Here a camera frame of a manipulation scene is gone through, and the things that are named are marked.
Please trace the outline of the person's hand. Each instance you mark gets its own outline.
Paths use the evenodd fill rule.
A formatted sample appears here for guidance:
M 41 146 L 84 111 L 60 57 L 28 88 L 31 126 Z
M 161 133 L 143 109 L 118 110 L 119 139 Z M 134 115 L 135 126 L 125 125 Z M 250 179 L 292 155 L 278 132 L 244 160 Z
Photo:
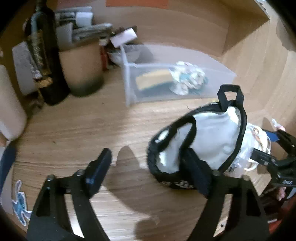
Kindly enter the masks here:
M 279 187 L 277 189 L 276 198 L 278 201 L 281 201 L 283 198 L 285 198 L 285 190 L 286 190 L 286 187 Z

